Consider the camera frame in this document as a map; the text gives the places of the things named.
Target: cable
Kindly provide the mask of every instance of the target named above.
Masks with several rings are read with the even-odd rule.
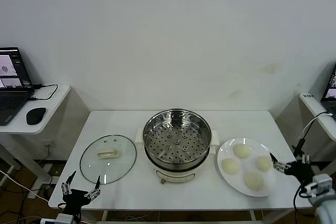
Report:
[[[62,203],[58,204],[57,207],[58,207],[59,210],[63,211],[63,209],[61,208],[61,206],[64,206],[64,205],[66,205],[66,203],[62,202]]]
[[[321,195],[323,195],[323,194],[327,194],[328,192],[329,192],[328,190],[323,191],[323,192],[321,192],[321,193],[319,193],[319,194],[316,194],[315,197],[321,196]],[[302,195],[302,192],[299,192],[299,196],[300,196],[301,198],[303,198],[303,199],[310,199],[310,198],[312,198],[311,195],[310,195],[310,196],[308,196],[308,195]]]
[[[26,191],[22,192],[22,191],[11,191],[11,190],[8,190],[6,188],[3,188],[2,186],[0,186],[0,189],[2,189],[3,191],[6,191],[8,193],[12,193],[12,194],[24,194],[26,193]]]
[[[333,116],[332,113],[329,113],[329,114],[326,114],[326,115],[322,115],[324,113],[329,113],[328,111],[323,111],[321,113],[319,113],[317,116],[315,116],[303,129],[301,135],[297,138],[297,140],[299,140],[298,144],[296,147],[294,147],[294,152],[293,152],[293,155],[294,157],[297,157],[297,156],[302,156],[303,152],[302,152],[302,147],[304,146],[304,143],[306,142],[306,139],[305,137],[307,136],[310,128],[312,127],[313,123],[315,122],[315,120],[317,118],[320,118],[322,116]]]
[[[57,84],[50,84],[50,85],[41,85],[41,87],[50,87],[50,86],[56,86],[55,90],[51,93],[51,95],[48,98],[37,98],[37,97],[29,97],[27,100],[28,101],[35,101],[35,100],[49,100],[56,92],[56,90],[58,89],[58,85]]]
[[[140,217],[134,217],[134,218],[131,218],[131,219],[125,219],[125,221],[129,221],[129,220],[136,220],[136,219],[140,219],[140,218],[144,218],[144,217],[146,217],[146,216],[148,216],[148,215],[150,215],[151,213],[152,213],[153,211],[150,211],[148,214],[146,214],[146,215],[144,215],[144,216],[140,216]]]
[[[298,218],[298,215],[297,215],[297,213],[298,213],[298,209],[296,208],[295,201],[296,201],[296,197],[298,196],[298,193],[299,193],[299,191],[301,190],[301,188],[302,188],[302,185],[300,185],[299,188],[296,190],[296,193],[295,193],[295,195],[294,195],[294,199],[293,199],[295,224],[298,223],[298,219],[297,219],[297,218]]]
[[[14,183],[18,184],[20,187],[25,188],[26,190],[28,190],[28,191],[30,191],[32,194],[34,194],[36,197],[38,197],[38,198],[40,198],[40,199],[42,199],[42,200],[44,200],[44,201],[46,201],[46,202],[49,203],[48,200],[46,200],[45,198],[42,198],[42,197],[38,196],[36,193],[34,193],[33,191],[29,190],[27,187],[25,187],[25,186],[21,185],[20,183],[16,182],[16,181],[13,180],[11,177],[9,177],[6,173],[4,173],[2,170],[0,170],[0,172],[1,172],[2,174],[4,174],[7,178],[9,178],[11,181],[13,181]]]
[[[310,125],[312,125],[313,124],[313,122],[317,119],[317,118],[320,118],[320,117],[322,117],[322,116],[333,116],[332,115],[332,113],[330,113],[329,111],[323,111],[323,112],[321,112],[321,113],[319,113],[317,116],[315,116],[304,128],[303,128],[303,131],[302,131],[302,133],[301,133],[301,135],[297,138],[297,140],[299,140],[299,139],[301,139],[301,137],[304,135],[304,137],[303,138],[305,138],[306,137],[306,135],[307,135],[307,133],[308,133],[308,131],[305,133],[305,131],[306,131],[306,128],[307,127],[309,127]]]
[[[135,218],[135,220],[136,220],[137,222],[139,222],[139,220],[138,220],[136,217],[134,217],[134,216],[127,216],[124,220],[119,220],[119,221],[128,221],[129,218],[130,218],[130,219],[134,219],[134,218]]]
[[[25,195],[24,195],[24,192],[23,192],[23,189],[21,187],[21,191],[22,191],[22,194],[21,194],[21,205],[20,205],[20,210],[19,210],[19,214],[17,215],[17,220],[16,220],[16,223],[17,224],[20,224],[20,217],[22,215],[22,208],[23,208],[23,203],[25,201]]]
[[[41,163],[43,160],[45,160],[46,158],[48,158],[50,156],[50,145],[46,145],[44,147],[48,148],[48,154],[47,154],[47,156],[45,156],[44,158],[42,158],[39,162],[37,162],[38,164]]]
[[[18,181],[13,175],[8,174],[8,173],[7,173],[7,175],[10,176],[10,177],[12,177],[12,179],[16,180],[18,183],[20,183],[20,181]],[[36,180],[36,179],[34,179],[33,182],[28,186],[29,188],[31,188],[31,187],[33,186],[35,180]],[[19,220],[16,220],[16,221],[20,221],[20,220],[21,220],[21,219],[19,218],[20,216],[23,216],[23,217],[25,218],[25,216],[24,216],[24,214],[22,213],[22,211],[23,211],[23,206],[24,206],[26,197],[27,197],[27,195],[28,195],[28,191],[23,192],[23,188],[22,188],[22,187],[20,187],[20,188],[21,188],[21,191],[22,191],[21,193],[22,193],[23,201],[21,202],[20,212],[17,213],[17,214],[18,214],[18,219],[19,219]]]
[[[14,214],[14,215],[18,215],[19,213],[18,212],[14,212],[14,211],[4,211],[0,214],[0,217],[6,213],[10,213],[10,214]]]
[[[41,216],[38,216],[38,215],[32,215],[32,216],[27,216],[27,217],[24,217],[24,218],[20,218],[20,220],[25,220],[25,219],[28,219],[28,218],[40,218],[42,219]],[[12,222],[15,222],[16,220],[11,220],[11,221],[8,221],[8,222],[3,222],[3,223],[0,223],[0,224],[8,224],[8,223],[12,223]]]

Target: white side table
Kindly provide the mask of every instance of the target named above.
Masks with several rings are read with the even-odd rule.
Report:
[[[47,98],[54,91],[55,86],[51,87],[43,87],[37,90],[34,94],[37,98]],[[58,180],[58,177],[51,177],[48,174],[50,171],[52,164],[46,164],[44,168],[41,168],[31,157],[29,151],[27,151],[20,141],[11,137],[11,135],[36,135],[40,133],[57,108],[60,106],[66,95],[70,91],[69,85],[58,85],[57,91],[49,100],[36,100],[36,101],[28,101],[21,108],[19,113],[13,118],[13,120],[7,126],[0,126],[0,134],[8,134],[8,141],[6,143],[7,150],[17,158],[24,166],[26,166],[31,172],[33,172],[37,176],[37,180],[35,181],[32,190],[40,189],[43,184],[53,183],[55,184]],[[45,107],[46,113],[42,119],[42,121],[36,125],[28,125],[26,122],[26,114],[38,107]],[[32,193],[28,194],[28,198],[35,198],[35,195]]]
[[[304,103],[304,105],[308,108],[310,113],[313,116],[317,116],[319,113],[326,111],[326,108],[318,101],[313,94],[310,93],[300,93],[300,100]],[[329,144],[326,144],[323,149],[320,150],[319,156],[323,157],[323,153],[328,151],[330,148],[333,148],[336,142],[336,120],[332,116],[322,116],[316,119],[317,122],[321,125],[323,130],[327,133],[332,141]],[[321,171],[317,171],[320,173],[333,174],[336,172],[336,160],[331,162],[327,167],[325,167]]]

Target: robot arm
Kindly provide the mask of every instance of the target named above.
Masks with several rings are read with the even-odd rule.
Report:
[[[61,189],[63,193],[64,203],[60,203],[58,206],[65,205],[62,213],[57,216],[56,219],[42,219],[41,224],[79,224],[81,220],[80,209],[82,206],[86,206],[91,203],[100,195],[100,176],[94,188],[91,191],[83,191],[78,189],[71,189],[70,184],[76,174],[76,171],[71,174],[66,182],[62,182]]]
[[[336,223],[336,193],[332,189],[332,178],[328,174],[314,175],[309,155],[302,160],[281,163],[272,155],[273,167],[277,171],[294,176],[301,184],[299,196],[307,198],[317,208],[316,215],[322,224]]]

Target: computer mouse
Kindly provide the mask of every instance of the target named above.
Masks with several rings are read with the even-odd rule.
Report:
[[[46,113],[46,108],[34,108],[30,110],[26,115],[26,120],[29,125],[38,124],[42,121],[44,114]]]

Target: cooker handle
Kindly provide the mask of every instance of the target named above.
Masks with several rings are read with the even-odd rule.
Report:
[[[211,130],[211,142],[209,154],[216,154],[216,147],[219,146],[218,132]]]
[[[136,137],[135,137],[135,143],[136,144],[143,144],[142,132],[143,132],[143,128],[139,128],[138,132],[136,133]]]

